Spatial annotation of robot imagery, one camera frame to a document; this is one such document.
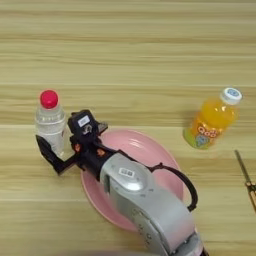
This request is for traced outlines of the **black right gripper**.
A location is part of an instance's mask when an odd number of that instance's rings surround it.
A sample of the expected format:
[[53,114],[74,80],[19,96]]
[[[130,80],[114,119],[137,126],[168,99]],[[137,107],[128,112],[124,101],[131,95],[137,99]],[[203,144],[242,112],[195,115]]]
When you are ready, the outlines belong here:
[[78,127],[68,122],[72,133],[69,140],[74,155],[63,161],[52,150],[51,145],[41,136],[36,136],[41,155],[50,163],[55,172],[60,175],[73,165],[83,171],[89,171],[96,180],[100,180],[100,173],[104,163],[116,153],[116,150],[103,145],[100,135],[108,128],[106,123],[90,122],[84,127]]

